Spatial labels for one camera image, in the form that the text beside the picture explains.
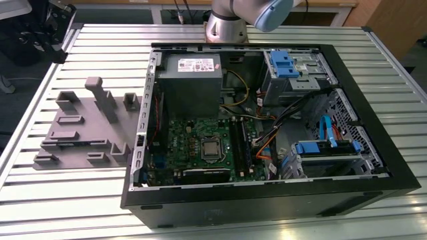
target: power supply label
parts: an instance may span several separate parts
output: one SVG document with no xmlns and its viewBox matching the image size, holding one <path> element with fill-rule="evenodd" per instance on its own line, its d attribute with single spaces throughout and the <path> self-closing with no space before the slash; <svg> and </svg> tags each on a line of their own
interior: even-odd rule
<svg viewBox="0 0 427 240">
<path fill-rule="evenodd" d="M 213 72 L 213 59 L 212 58 L 181 58 L 177 61 L 179 72 Z"/>
</svg>

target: green circuit board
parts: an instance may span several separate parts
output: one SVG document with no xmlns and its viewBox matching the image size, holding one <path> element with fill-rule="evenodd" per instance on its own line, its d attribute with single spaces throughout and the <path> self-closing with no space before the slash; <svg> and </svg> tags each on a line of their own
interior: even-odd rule
<svg viewBox="0 0 427 240">
<path fill-rule="evenodd" d="M 253 172 L 245 176 L 236 175 L 228 119 L 171 120 L 168 124 L 168 152 L 165 155 L 167 170 L 185 168 L 217 168 L 231 170 L 229 182 L 263 181 L 264 166 L 255 165 Z M 252 119 L 244 122 L 247 138 L 257 136 Z M 207 161 L 203 157 L 203 142 L 215 139 L 220 142 L 220 159 Z M 159 170 L 156 179 L 160 185 L 172 185 L 171 171 Z"/>
</svg>

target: wooden cabinet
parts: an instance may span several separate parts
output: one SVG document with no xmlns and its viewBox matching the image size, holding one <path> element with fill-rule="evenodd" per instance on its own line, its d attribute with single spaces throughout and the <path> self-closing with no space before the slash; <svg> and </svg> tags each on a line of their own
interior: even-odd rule
<svg viewBox="0 0 427 240">
<path fill-rule="evenodd" d="M 359 0 L 344 26 L 368 26 L 400 59 L 416 40 L 427 34 L 427 1 Z"/>
</svg>

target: yellow wire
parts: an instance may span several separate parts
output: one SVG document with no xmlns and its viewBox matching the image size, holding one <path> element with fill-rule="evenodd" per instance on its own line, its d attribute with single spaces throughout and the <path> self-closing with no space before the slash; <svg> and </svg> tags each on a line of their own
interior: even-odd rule
<svg viewBox="0 0 427 240">
<path fill-rule="evenodd" d="M 232 107 L 232 106 L 240 105 L 241 103 L 244 103 L 247 101 L 247 99 L 249 97 L 249 87 L 247 85 L 247 82 L 243 80 L 241 76 L 235 71 L 227 69 L 227 72 L 231 72 L 231 73 L 235 74 L 235 76 L 241 81 L 241 83 L 244 84 L 244 87 L 245 87 L 245 96 L 244 96 L 244 98 L 243 98 L 243 100 L 240 102 L 231 103 L 231 104 L 221 104 L 220 105 L 220 106 L 224 106 L 224 107 Z"/>
</svg>

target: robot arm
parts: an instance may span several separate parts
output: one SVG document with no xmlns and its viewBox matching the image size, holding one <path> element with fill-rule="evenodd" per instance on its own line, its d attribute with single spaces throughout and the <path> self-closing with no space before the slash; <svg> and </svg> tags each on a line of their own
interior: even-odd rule
<svg viewBox="0 0 427 240">
<path fill-rule="evenodd" d="M 76 8 L 55 0 L 0 0 L 0 31 L 21 44 L 43 51 L 53 63 L 67 54 L 60 44 L 73 22 Z"/>
<path fill-rule="evenodd" d="M 205 36 L 212 43 L 247 40 L 247 22 L 263 32 L 275 30 L 303 0 L 213 0 Z"/>
</svg>

